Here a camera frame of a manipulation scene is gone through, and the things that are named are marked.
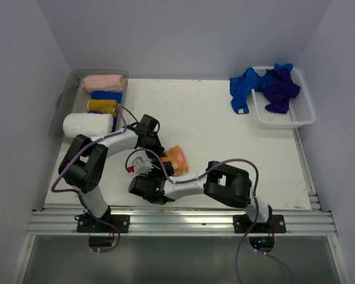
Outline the orange polka dot towel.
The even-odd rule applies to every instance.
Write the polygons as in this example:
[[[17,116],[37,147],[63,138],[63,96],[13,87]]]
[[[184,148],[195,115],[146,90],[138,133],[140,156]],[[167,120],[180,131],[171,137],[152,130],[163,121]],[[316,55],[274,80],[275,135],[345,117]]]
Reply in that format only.
[[[163,162],[170,162],[174,173],[174,177],[182,176],[189,171],[188,163],[182,148],[179,145],[166,150],[165,156],[162,157]]]

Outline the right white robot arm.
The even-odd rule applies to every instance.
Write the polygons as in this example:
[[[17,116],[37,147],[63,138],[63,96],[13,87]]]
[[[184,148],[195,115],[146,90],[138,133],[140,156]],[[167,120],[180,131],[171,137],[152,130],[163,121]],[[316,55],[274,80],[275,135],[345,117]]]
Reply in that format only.
[[[193,195],[206,195],[231,208],[244,209],[253,228],[265,232],[273,225],[272,207],[257,197],[258,167],[246,159],[210,161],[201,175],[184,180],[182,177],[134,177],[129,193],[151,204],[165,205]]]

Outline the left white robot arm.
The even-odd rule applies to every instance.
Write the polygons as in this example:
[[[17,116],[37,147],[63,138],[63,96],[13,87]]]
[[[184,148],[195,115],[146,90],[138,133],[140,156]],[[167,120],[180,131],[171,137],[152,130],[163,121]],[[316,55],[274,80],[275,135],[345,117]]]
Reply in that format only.
[[[157,158],[167,156],[158,136],[159,128],[159,121],[145,114],[139,122],[98,138],[77,135],[59,166],[59,177],[51,190],[57,192],[56,185],[64,179],[92,216],[90,225],[97,232],[107,231],[111,225],[110,209],[99,188],[107,158],[125,150],[145,149],[151,151],[146,157],[154,166]]]

